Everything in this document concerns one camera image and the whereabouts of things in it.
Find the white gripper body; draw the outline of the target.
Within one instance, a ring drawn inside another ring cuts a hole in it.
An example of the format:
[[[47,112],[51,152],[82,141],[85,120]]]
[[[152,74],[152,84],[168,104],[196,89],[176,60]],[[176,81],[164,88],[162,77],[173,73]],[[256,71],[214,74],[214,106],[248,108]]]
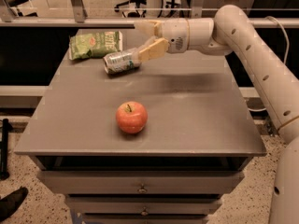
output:
[[[189,27],[185,19],[170,19],[162,23],[162,37],[169,43],[168,53],[183,53],[187,50]]]

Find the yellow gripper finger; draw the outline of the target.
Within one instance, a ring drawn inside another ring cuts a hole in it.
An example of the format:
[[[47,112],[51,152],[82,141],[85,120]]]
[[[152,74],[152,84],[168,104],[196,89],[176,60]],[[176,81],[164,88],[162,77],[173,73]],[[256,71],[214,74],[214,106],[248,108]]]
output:
[[[143,34],[152,37],[152,36],[161,36],[161,25],[160,21],[153,21],[153,20],[142,20],[136,21],[134,26],[136,30],[142,32]]]
[[[137,49],[136,57],[140,62],[147,62],[163,57],[168,49],[169,42],[165,38],[153,36]]]

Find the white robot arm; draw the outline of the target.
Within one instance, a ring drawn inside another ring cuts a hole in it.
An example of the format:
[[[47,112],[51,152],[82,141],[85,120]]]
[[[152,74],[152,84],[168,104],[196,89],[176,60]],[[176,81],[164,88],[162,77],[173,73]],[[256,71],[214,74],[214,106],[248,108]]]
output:
[[[268,224],[299,224],[299,80],[261,39],[245,12],[227,5],[212,19],[144,19],[134,27],[149,38],[137,53],[142,63],[187,50],[236,54],[287,143],[278,161]]]

